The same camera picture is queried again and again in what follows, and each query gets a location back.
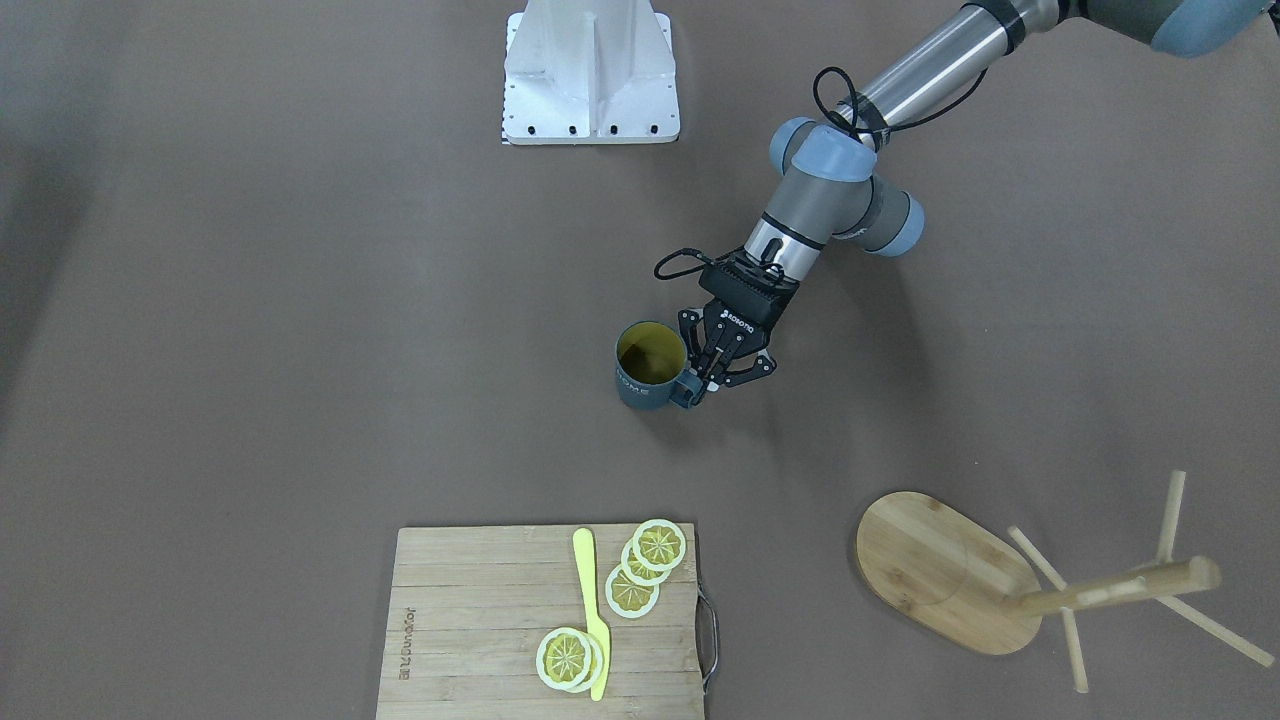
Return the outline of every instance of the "citrus slice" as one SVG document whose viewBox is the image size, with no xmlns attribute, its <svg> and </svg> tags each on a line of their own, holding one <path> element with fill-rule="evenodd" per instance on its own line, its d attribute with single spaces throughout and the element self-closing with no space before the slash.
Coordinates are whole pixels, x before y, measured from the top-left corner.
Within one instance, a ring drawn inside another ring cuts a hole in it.
<svg viewBox="0 0 1280 720">
<path fill-rule="evenodd" d="M 573 628 L 556 628 L 538 646 L 538 676 L 547 687 L 566 691 L 576 687 L 591 670 L 591 644 L 586 634 Z"/>
<path fill-rule="evenodd" d="M 595 680 L 600 678 L 600 671 L 604 670 L 604 648 L 600 647 L 600 643 L 594 637 L 588 633 L 584 634 L 586 634 L 586 642 L 591 647 L 591 671 L 586 674 L 586 678 L 581 683 L 566 689 L 564 692 L 567 693 L 580 693 L 591 689 Z"/>
<path fill-rule="evenodd" d="M 663 580 L 671 577 L 671 570 L 659 573 L 657 570 L 650 570 L 640 564 L 640 559 L 631 550 L 631 541 L 622 546 L 622 573 L 631 579 L 632 583 L 637 585 L 653 587 L 662 584 Z"/>
<path fill-rule="evenodd" d="M 655 573 L 666 573 L 685 559 L 685 533 L 671 520 L 646 520 L 631 536 L 636 561 Z"/>
<path fill-rule="evenodd" d="M 604 588 L 604 598 L 609 601 L 609 607 L 622 618 L 643 618 L 653 610 L 653 603 L 658 602 L 658 585 L 635 584 L 622 573 L 622 565 L 609 573 Z"/>
</svg>

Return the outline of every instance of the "knife handle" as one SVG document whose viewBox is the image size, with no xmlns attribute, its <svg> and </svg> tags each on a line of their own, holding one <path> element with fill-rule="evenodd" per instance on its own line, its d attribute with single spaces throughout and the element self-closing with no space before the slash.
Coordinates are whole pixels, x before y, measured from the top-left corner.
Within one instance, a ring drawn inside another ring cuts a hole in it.
<svg viewBox="0 0 1280 720">
<path fill-rule="evenodd" d="M 599 618 L 595 598 L 595 536 L 589 528 L 573 530 L 573 560 L 577 561 L 577 582 L 582 585 L 582 605 L 588 618 Z"/>
</svg>

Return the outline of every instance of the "cutting board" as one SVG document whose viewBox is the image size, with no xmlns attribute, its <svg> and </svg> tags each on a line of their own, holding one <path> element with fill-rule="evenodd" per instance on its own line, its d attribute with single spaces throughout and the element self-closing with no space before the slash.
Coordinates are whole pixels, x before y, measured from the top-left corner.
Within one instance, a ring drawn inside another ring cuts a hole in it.
<svg viewBox="0 0 1280 720">
<path fill-rule="evenodd" d="M 538 679 L 543 635 L 585 629 L 573 530 L 595 533 L 600 618 L 613 635 L 604 698 Z M 604 582 L 635 524 L 404 528 L 396 548 L 378 720 L 703 720 L 694 525 L 685 560 L 644 618 L 609 609 Z"/>
</svg>

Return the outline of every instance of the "yellow knife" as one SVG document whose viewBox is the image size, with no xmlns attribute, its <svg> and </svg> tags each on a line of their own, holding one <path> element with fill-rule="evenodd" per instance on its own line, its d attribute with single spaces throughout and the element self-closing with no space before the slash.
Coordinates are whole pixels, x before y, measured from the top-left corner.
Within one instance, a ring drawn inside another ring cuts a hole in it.
<svg viewBox="0 0 1280 720">
<path fill-rule="evenodd" d="M 600 676 L 591 685 L 591 700 L 604 697 L 604 683 L 609 679 L 609 626 L 600 619 L 595 598 L 595 536 L 588 528 L 573 530 L 573 560 L 577 561 L 577 582 L 582 585 L 582 605 L 586 607 L 586 634 L 595 638 L 604 650 Z"/>
</svg>

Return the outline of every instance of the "silver metal tube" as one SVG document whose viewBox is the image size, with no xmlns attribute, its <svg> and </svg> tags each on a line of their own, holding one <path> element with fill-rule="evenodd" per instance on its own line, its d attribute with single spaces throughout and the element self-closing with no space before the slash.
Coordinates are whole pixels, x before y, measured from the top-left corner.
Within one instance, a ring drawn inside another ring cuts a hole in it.
<svg viewBox="0 0 1280 720">
<path fill-rule="evenodd" d="M 1057 23 L 1056 0 L 1015 0 L 1014 6 L 1028 35 L 1044 32 Z M 1000 20 L 982 8 L 968 5 L 861 92 L 890 126 L 918 120 L 1007 50 L 1009 41 Z M 850 104 L 846 100 L 837 111 L 852 122 Z"/>
</svg>

